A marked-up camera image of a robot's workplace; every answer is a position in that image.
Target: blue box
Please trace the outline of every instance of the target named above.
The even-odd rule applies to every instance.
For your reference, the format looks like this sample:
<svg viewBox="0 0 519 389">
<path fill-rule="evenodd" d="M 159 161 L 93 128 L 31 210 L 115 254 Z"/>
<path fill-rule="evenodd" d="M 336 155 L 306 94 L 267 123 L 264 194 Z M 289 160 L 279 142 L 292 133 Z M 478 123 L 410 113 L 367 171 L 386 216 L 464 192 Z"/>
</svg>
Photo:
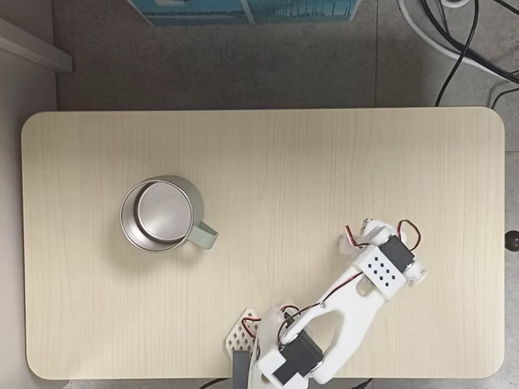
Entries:
<svg viewBox="0 0 519 389">
<path fill-rule="evenodd" d="M 128 0 L 153 26 L 351 21 L 361 0 Z"/>
</svg>

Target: white baseboard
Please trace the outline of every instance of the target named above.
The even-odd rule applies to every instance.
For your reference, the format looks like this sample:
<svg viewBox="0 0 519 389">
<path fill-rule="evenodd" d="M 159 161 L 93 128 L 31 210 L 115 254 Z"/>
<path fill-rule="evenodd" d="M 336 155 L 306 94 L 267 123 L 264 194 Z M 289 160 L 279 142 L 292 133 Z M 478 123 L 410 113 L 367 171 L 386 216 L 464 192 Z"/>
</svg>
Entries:
<svg viewBox="0 0 519 389">
<path fill-rule="evenodd" d="M 0 18 L 0 49 L 58 73 L 73 70 L 72 56 Z"/>
</svg>

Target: mug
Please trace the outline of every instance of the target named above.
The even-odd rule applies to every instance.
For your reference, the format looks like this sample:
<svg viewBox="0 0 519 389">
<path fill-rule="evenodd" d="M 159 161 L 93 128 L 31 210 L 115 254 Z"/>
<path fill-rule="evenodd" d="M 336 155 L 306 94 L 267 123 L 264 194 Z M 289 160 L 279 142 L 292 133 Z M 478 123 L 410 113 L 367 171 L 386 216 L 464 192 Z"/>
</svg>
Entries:
<svg viewBox="0 0 519 389">
<path fill-rule="evenodd" d="M 121 205 L 121 226 L 127 239 L 153 253 L 172 250 L 187 241 L 210 249 L 218 233 L 203 218 L 199 191 L 177 176 L 142 181 L 131 188 Z"/>
</svg>

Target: wooden tabletop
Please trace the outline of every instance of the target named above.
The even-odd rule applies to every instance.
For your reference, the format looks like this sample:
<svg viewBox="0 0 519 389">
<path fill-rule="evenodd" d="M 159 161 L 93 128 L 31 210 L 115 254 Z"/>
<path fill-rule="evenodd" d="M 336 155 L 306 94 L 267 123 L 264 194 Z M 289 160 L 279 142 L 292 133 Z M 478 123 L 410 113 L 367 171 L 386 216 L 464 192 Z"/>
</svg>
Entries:
<svg viewBox="0 0 519 389">
<path fill-rule="evenodd" d="M 344 225 L 367 217 L 411 219 L 429 273 L 339 377 L 480 378 L 503 361 L 504 127 L 489 109 L 41 113 L 22 153 L 27 357 L 42 378 L 229 376 L 243 310 L 314 302 L 347 266 Z M 126 240 L 122 199 L 161 174 L 199 189 L 212 250 Z M 331 322 L 312 328 L 323 347 Z"/>
</svg>

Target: wall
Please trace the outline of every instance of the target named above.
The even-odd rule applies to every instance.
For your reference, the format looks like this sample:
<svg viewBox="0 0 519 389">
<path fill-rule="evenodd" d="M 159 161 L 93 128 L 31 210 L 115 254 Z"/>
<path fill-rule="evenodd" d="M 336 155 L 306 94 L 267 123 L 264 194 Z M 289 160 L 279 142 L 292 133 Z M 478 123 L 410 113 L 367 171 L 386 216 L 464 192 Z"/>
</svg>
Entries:
<svg viewBox="0 0 519 389">
<path fill-rule="evenodd" d="M 2 0 L 0 18 L 53 43 L 51 0 Z"/>
<path fill-rule="evenodd" d="M 0 2 L 0 17 L 52 43 L 50 0 Z M 34 113 L 56 109 L 52 71 L 0 50 L 0 388 L 59 388 L 25 359 L 20 132 Z"/>
</svg>

